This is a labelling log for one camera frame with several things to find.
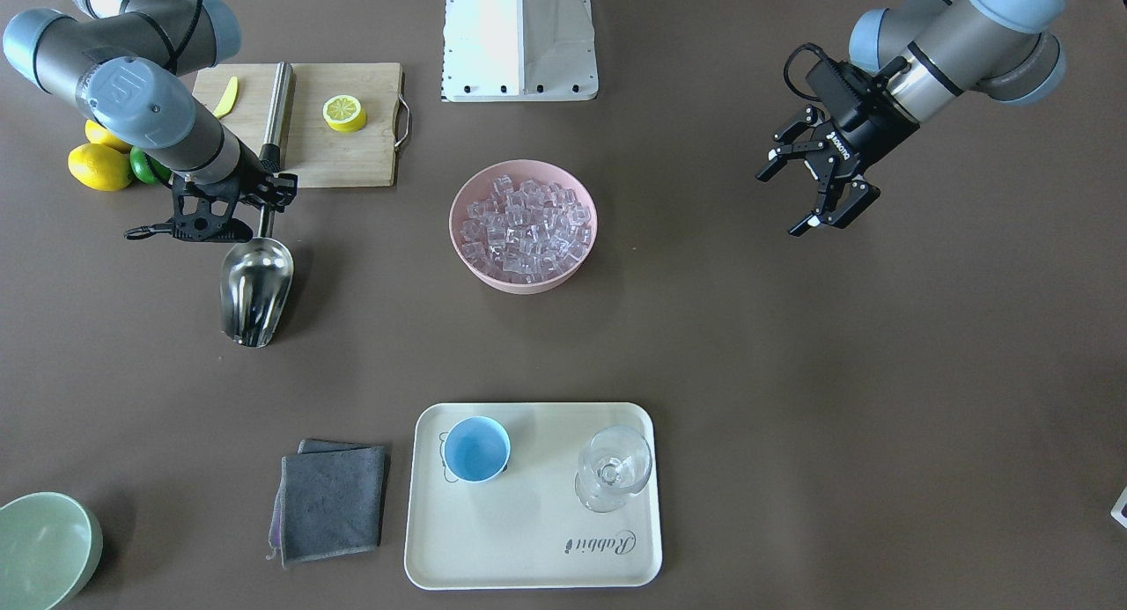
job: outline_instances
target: green lime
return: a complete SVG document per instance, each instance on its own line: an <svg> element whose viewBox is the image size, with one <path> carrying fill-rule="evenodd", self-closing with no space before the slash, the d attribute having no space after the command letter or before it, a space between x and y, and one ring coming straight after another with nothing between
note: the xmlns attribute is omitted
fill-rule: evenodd
<svg viewBox="0 0 1127 610"><path fill-rule="evenodd" d="M149 157L136 145L133 145L133 150L130 150L130 168L133 168L133 176L141 180L141 183L156 184L163 183L168 180L168 177L172 176L172 171L161 165L160 161Z"/></svg>

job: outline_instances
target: bowl of ice cubes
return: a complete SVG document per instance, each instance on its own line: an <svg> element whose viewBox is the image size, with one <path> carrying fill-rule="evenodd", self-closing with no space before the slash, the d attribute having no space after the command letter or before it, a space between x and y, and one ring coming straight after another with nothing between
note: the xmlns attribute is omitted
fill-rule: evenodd
<svg viewBox="0 0 1127 610"><path fill-rule="evenodd" d="M578 179L544 161L490 166L450 209L450 239L481 282L507 293L564 284L591 253L595 204Z"/></svg>

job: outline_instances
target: pink bowl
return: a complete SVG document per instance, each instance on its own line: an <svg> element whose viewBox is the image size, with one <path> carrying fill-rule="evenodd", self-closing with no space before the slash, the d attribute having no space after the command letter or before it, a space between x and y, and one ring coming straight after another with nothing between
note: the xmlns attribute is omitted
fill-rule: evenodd
<svg viewBox="0 0 1127 610"><path fill-rule="evenodd" d="M565 188L575 189L575 197L580 204L587 205L591 210L591 245L595 246L595 237L598 235L598 214L595 211L595 203L591 200L591 194L587 193L587 188L583 187L579 179L569 175L566 170L557 168L551 163L545 163L543 161L533 161L530 159L518 159L513 161L502 161L495 166L489 166L488 168L474 174L470 180L465 182L462 189L458 192L458 196L454 197L454 204L450 207L450 241L454 244L454 253L462 260L470 272L478 276L481 282L492 286L494 289L504 291L506 293L516 293L518 295L526 295L530 293L541 293L550 289L556 289L560 284L564 284L568 277L583 265L584 260L587 260L587 256L591 255L591 250L579 260L574 267L560 274L559 276L552 277L543 282L535 282L533 284L512 284L508 282L502 282L495 277L489 277L488 275L473 268L473 265L465 259L462 255L462 223L470 219L467 207L470 203L474 201L481 201L489 196L492 192L492 180L502 175L508 175L513 177L513 183L515 185L521 185L521 182L529 179L536 179L541 183L558 183Z"/></svg>

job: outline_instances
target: light blue joint cap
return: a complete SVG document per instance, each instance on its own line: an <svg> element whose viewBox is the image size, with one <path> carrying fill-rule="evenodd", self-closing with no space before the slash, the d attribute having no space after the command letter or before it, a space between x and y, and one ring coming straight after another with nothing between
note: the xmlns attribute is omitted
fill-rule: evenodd
<svg viewBox="0 0 1127 610"><path fill-rule="evenodd" d="M1009 101L1002 101L1006 106L1029 106L1030 104L1040 101L1061 85L1064 80L1065 70L1068 68L1067 62L1064 58L1064 45L1061 45L1061 55L1057 58L1056 65L1053 67L1053 72L1049 77L1045 78L1038 88L1029 92L1024 97L1019 97L1018 99L1011 99Z"/></svg>
<svg viewBox="0 0 1127 610"><path fill-rule="evenodd" d="M853 35L849 38L849 59L854 65L876 73L880 71L878 41L880 24L885 21L887 9L870 9L853 26Z"/></svg>
<svg viewBox="0 0 1127 610"><path fill-rule="evenodd" d="M1064 0L970 0L986 18L1022 34L1039 34L1064 11Z"/></svg>
<svg viewBox="0 0 1127 610"><path fill-rule="evenodd" d="M98 67L82 100L109 132L145 149L179 143L196 122L188 89L143 58L117 58Z"/></svg>
<svg viewBox="0 0 1127 610"><path fill-rule="evenodd" d="M41 89L43 85L35 76L35 48L39 44L39 36L47 30L47 25L69 17L54 9L28 9L9 20L3 30L3 54L8 62L11 62L20 76Z"/></svg>
<svg viewBox="0 0 1127 610"><path fill-rule="evenodd" d="M239 28L234 12L223 1L204 0L204 9L215 32L215 61L212 63L214 65L239 53L242 48L242 29Z"/></svg>

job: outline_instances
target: mint green bowl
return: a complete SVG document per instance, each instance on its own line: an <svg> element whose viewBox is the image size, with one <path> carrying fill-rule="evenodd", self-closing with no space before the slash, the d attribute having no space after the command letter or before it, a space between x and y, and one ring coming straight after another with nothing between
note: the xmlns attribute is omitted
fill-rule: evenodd
<svg viewBox="0 0 1127 610"><path fill-rule="evenodd" d="M38 493L0 509L0 610L47 610L78 594L101 558L101 527L74 498Z"/></svg>

